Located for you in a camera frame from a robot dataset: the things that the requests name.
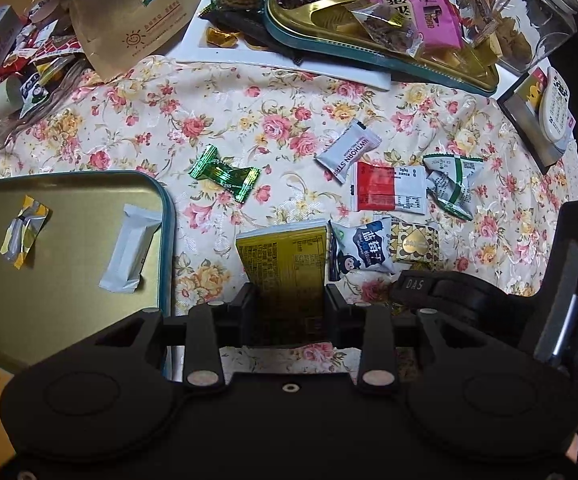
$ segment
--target paper bag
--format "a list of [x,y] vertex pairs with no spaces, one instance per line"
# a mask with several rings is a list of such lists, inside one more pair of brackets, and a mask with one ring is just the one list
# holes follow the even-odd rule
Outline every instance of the paper bag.
[[193,17],[200,0],[70,0],[74,30],[101,79],[127,72]]

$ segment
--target metal screw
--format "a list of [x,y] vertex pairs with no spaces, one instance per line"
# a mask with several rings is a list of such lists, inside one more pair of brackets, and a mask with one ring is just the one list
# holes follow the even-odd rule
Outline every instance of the metal screw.
[[363,381],[371,386],[389,386],[395,380],[395,376],[387,370],[369,370],[363,373]]
[[294,383],[287,383],[283,386],[283,391],[288,394],[294,394],[300,389],[300,386]]
[[213,386],[218,379],[218,374],[211,370],[196,370],[187,376],[187,382],[194,386]]

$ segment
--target pink snack bag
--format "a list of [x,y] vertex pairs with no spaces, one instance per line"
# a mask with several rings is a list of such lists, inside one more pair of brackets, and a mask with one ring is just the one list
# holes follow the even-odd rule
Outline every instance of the pink snack bag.
[[460,22],[449,0],[369,0],[395,7],[412,18],[423,35],[425,47],[462,47]]

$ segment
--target green foil wrapper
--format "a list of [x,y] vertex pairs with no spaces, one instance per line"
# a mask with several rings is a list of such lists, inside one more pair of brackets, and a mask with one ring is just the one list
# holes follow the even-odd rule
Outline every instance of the green foil wrapper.
[[189,174],[193,178],[209,178],[224,187],[241,204],[253,189],[260,170],[258,168],[233,168],[220,158],[218,148],[210,144],[192,166]]

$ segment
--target gold tin tray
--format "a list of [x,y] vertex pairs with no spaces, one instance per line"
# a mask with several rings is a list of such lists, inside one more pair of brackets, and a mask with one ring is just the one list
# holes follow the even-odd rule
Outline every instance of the gold tin tray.
[[[137,171],[0,179],[0,246],[25,195],[51,209],[20,270],[0,254],[0,368],[16,373],[129,314],[171,301],[173,205]],[[133,294],[99,288],[125,203],[163,211]]]
[[439,73],[449,79],[465,82],[487,93],[498,87],[498,70],[483,66],[472,47],[428,51],[420,59],[400,56],[371,40],[345,4],[358,0],[319,0],[296,9],[283,9],[277,0],[267,0],[269,17],[280,29],[311,40],[332,41],[364,51],[378,52]]

